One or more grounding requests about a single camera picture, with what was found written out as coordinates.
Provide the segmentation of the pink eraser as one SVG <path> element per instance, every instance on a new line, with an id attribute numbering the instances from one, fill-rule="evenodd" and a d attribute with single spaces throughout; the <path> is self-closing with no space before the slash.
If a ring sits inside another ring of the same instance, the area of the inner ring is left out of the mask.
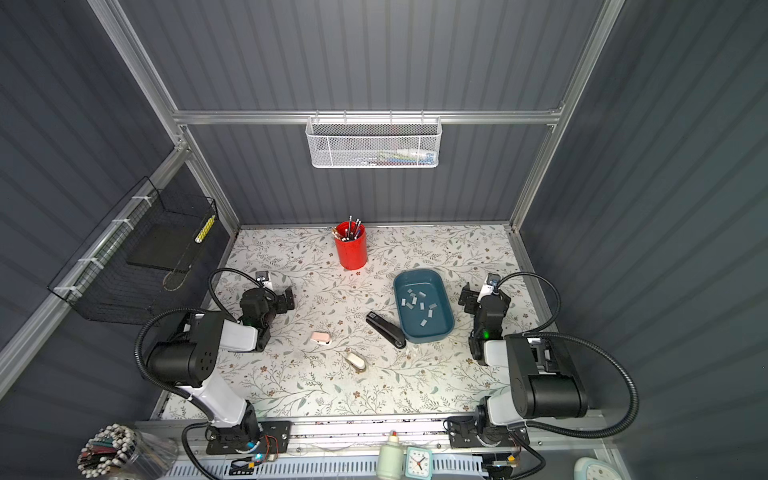
<path id="1" fill-rule="evenodd" d="M 313 332 L 310 339 L 319 345 L 329 345 L 332 341 L 331 335 L 329 333 L 318 331 Z"/>

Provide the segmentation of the black stapler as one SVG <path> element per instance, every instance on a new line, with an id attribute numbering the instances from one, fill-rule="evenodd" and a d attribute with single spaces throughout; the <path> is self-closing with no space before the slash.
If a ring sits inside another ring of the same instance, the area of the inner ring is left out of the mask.
<path id="1" fill-rule="evenodd" d="M 366 314 L 366 323 L 373 328 L 379 335 L 392 344 L 397 349 L 406 347 L 406 338 L 400 327 L 388 322 L 386 319 L 371 311 Z"/>

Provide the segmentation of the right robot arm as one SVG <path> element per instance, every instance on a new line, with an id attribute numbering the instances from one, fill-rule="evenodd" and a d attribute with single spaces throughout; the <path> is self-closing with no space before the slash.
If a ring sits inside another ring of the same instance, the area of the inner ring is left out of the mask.
<path id="1" fill-rule="evenodd" d="M 565 342 L 503 333 L 511 304 L 489 285 L 480 291 L 468 285 L 458 304 L 473 316 L 468 338 L 472 359 L 508 374 L 508 386 L 484 397 L 476 408 L 471 431 L 483 442 L 496 443 L 502 428 L 538 418 L 581 418 L 588 398 Z"/>

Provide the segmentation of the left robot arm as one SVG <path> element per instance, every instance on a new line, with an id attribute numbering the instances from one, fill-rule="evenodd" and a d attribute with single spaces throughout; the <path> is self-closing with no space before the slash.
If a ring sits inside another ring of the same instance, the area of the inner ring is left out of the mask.
<path id="1" fill-rule="evenodd" d="M 204 413 L 211 452 L 254 452 L 266 443 L 253 405 L 216 371 L 221 350 L 262 352 L 272 321 L 295 308 L 290 287 L 276 294 L 265 287 L 243 293 L 242 315 L 224 311 L 172 309 L 149 320 L 134 345 L 142 376 L 155 386 L 192 403 Z"/>

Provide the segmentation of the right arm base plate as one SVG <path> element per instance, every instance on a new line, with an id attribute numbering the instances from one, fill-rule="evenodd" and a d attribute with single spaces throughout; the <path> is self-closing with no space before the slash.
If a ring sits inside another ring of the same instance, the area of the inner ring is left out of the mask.
<path id="1" fill-rule="evenodd" d="M 450 416 L 443 420 L 443 429 L 454 449 L 511 448 L 519 449 L 529 441 L 526 430 L 510 430 L 506 426 L 479 427 L 475 416 Z"/>

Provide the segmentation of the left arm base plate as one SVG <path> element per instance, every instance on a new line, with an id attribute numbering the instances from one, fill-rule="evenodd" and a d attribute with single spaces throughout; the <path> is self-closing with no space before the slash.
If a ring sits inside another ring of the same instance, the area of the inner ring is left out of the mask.
<path id="1" fill-rule="evenodd" d="M 256 447 L 255 453 L 283 454 L 287 452 L 291 427 L 289 421 L 260 422 L 256 427 L 208 427 L 205 432 L 208 455 L 234 455 Z"/>

